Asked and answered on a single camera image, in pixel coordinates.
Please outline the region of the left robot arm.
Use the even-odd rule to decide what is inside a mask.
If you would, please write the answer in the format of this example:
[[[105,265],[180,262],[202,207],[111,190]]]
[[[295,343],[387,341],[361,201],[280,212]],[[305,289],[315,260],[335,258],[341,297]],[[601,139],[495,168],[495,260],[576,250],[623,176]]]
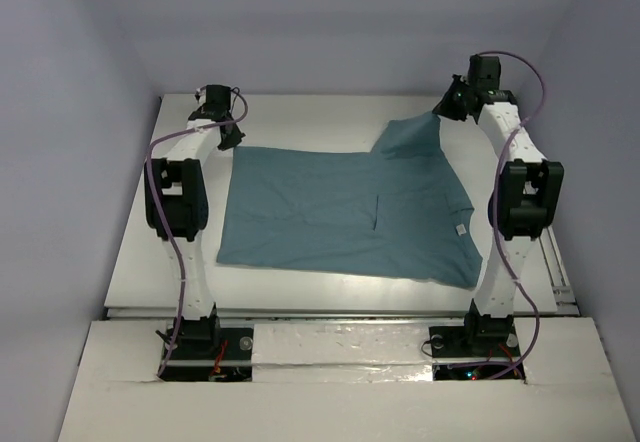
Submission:
[[[178,287],[173,325],[162,335],[167,354],[210,358],[222,345],[216,301],[206,281],[202,236],[209,220],[203,167],[214,151],[229,151],[245,137],[239,129],[248,110],[237,87],[206,85],[186,127],[153,140],[144,165],[145,217],[161,239]]]

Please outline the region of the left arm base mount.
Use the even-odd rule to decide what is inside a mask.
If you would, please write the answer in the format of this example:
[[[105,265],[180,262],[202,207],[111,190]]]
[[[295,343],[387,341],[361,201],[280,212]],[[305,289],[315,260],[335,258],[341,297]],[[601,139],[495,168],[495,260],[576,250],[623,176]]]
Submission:
[[[167,362],[163,348],[160,379],[166,382],[250,382],[254,328],[222,327],[214,341],[202,331],[179,335]]]

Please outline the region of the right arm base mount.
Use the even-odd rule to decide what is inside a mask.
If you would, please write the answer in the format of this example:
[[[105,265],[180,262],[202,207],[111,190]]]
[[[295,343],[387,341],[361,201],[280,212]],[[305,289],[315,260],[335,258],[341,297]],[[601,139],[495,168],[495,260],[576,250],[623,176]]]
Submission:
[[[520,360],[518,343],[466,340],[462,326],[433,326],[420,344],[420,351],[432,361],[435,381],[477,381],[495,377]]]

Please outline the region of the teal t-shirt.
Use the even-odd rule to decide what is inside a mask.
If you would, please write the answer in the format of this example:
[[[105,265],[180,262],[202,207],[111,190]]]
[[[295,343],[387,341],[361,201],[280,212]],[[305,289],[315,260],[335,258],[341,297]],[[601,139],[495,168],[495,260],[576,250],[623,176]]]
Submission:
[[[432,113],[393,120],[358,153],[237,149],[218,262],[474,288],[474,207],[440,127]]]

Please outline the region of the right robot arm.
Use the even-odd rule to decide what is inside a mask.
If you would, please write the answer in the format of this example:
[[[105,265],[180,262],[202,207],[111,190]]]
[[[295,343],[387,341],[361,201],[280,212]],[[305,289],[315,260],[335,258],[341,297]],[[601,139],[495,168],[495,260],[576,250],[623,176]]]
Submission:
[[[514,297],[534,242],[553,222],[564,167],[534,144],[513,93],[500,86],[501,51],[474,54],[466,75],[456,75],[434,112],[451,120],[468,117],[485,133],[498,158],[488,203],[493,241],[482,281],[460,326],[429,332],[441,358],[485,357],[514,332]]]

